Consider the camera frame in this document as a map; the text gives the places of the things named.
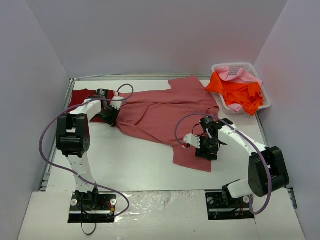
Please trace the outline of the salmon pink t-shirt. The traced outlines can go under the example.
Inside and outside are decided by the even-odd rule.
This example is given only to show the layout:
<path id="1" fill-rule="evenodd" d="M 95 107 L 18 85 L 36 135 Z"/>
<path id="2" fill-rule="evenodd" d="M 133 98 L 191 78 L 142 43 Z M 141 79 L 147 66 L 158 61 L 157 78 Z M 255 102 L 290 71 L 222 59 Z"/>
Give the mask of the salmon pink t-shirt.
<path id="1" fill-rule="evenodd" d="M 179 142 L 191 132 L 202 134 L 202 114 L 217 116 L 219 106 L 196 76 L 168 83 L 167 90 L 135 92 L 121 107 L 116 126 L 130 137 L 171 146 L 176 165 L 210 172 L 209 160 L 196 157 L 194 147 L 183 148 Z"/>

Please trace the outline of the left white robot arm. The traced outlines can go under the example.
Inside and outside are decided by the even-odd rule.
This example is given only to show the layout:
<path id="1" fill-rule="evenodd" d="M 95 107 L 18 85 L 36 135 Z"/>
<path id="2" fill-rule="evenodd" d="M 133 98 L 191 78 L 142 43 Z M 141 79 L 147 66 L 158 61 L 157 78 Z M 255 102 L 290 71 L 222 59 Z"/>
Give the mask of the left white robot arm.
<path id="1" fill-rule="evenodd" d="M 77 206 L 85 210 L 95 210 L 101 203 L 88 158 L 91 145 L 89 122 L 98 119 L 114 127 L 123 100 L 118 92 L 107 89 L 75 90 L 69 106 L 78 107 L 57 119 L 56 147 L 71 166 Z"/>

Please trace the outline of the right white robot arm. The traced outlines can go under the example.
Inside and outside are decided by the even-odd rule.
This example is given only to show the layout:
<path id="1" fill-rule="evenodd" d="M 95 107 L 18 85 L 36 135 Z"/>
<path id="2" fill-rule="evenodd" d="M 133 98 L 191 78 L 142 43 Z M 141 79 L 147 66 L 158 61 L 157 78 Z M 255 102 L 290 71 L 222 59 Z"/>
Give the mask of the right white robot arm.
<path id="1" fill-rule="evenodd" d="M 282 151 L 274 146 L 268 147 L 254 141 L 242 132 L 237 132 L 232 121 L 224 118 L 214 121 L 212 117 L 203 117 L 199 124 L 203 134 L 192 135 L 195 156 L 212 161 L 218 159 L 221 145 L 233 149 L 241 157 L 248 159 L 248 177 L 236 180 L 222 187 L 222 202 L 229 207 L 248 196 L 264 197 L 269 191 L 266 162 L 271 179 L 271 190 L 277 191 L 290 183 L 289 174 Z"/>

